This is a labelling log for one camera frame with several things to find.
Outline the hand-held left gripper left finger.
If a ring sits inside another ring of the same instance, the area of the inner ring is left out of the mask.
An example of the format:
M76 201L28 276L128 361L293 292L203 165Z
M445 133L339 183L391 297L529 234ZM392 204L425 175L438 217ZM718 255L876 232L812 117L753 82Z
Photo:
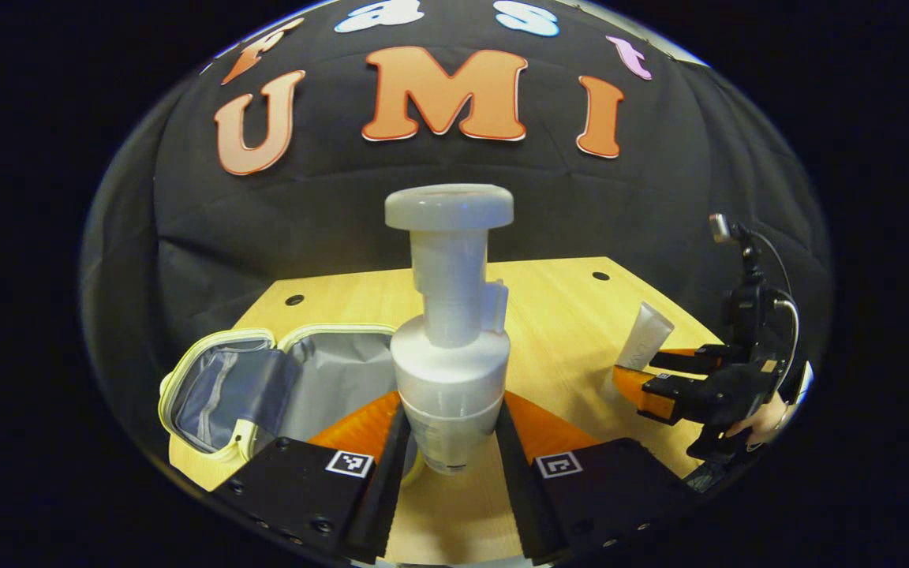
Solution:
M410 427L391 391L310 441L280 436L214 497L305 564L375 564L388 547Z

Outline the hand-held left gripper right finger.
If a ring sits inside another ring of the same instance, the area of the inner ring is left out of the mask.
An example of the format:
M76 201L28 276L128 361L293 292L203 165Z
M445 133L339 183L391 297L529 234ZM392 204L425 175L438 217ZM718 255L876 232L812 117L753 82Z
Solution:
M515 393L503 395L495 433L521 550L535 566L637 547L700 503L636 439L597 441Z

